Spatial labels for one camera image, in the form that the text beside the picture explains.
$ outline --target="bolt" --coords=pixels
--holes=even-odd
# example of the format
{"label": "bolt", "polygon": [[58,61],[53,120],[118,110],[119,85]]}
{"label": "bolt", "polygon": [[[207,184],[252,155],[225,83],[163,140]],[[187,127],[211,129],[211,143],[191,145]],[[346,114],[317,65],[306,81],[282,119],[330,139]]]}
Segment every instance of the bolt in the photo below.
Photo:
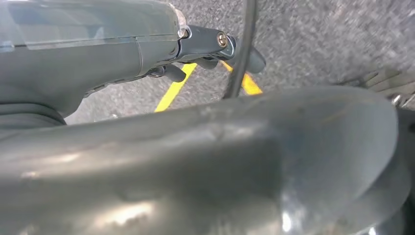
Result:
{"label": "bolt", "polygon": [[183,33],[182,39],[189,37],[189,32],[186,29],[182,29],[182,33]]}
{"label": "bolt", "polygon": [[220,47],[226,47],[228,45],[228,37],[224,32],[219,32],[217,38]]}

